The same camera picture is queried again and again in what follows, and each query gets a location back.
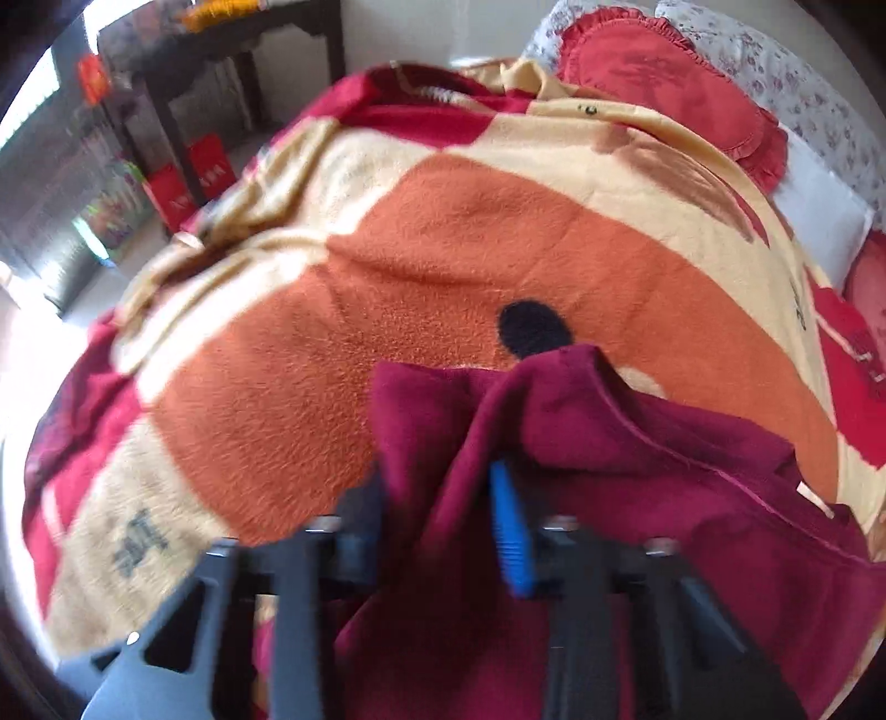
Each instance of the red pillow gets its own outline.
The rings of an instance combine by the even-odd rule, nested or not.
[[[557,74],[652,108],[716,145],[763,192],[784,177],[788,136],[664,18],[605,7],[562,32]]]
[[[882,232],[874,230],[867,236],[845,294],[867,321],[880,358],[886,362],[886,235]]]

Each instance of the bed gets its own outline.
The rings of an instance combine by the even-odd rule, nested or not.
[[[793,113],[758,78],[760,34],[670,0],[661,20],[600,17],[657,28],[718,88],[731,78],[765,142],[718,149],[554,77],[595,5],[559,4],[516,62],[345,79],[96,326],[21,470],[56,651],[137,628],[214,538],[276,540],[327,512],[371,463],[380,359],[508,369],[593,342],[635,389],[788,438],[797,491],[831,519],[848,506],[886,556],[882,361],[841,295],[882,228],[876,138],[789,67],[780,82],[811,102]],[[832,137],[814,113],[857,130]],[[795,233],[820,183],[829,210]],[[881,639],[857,648],[855,676]],[[845,679],[807,708],[824,715]]]

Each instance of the maroon cloth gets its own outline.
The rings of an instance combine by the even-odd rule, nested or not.
[[[338,635],[350,718],[540,716],[546,608],[503,586],[486,498],[509,449],[545,468],[532,480],[554,510],[602,536],[678,539],[811,718],[886,602],[886,567],[845,507],[829,520],[796,493],[785,441],[635,393],[591,346],[507,373],[380,364],[371,409],[389,505],[382,588]]]
[[[702,58],[665,18],[603,7],[562,32],[557,75],[650,107],[700,135],[771,192],[788,165],[788,136],[769,111]]]

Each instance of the yellow-orange object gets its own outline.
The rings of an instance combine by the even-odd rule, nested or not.
[[[182,16],[182,24],[191,32],[198,33],[226,20],[242,18],[261,10],[260,0],[209,0],[194,5]]]

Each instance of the black oval spot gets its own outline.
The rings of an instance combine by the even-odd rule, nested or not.
[[[521,360],[572,344],[572,333],[552,308],[537,300],[518,300],[499,314],[501,344]]]

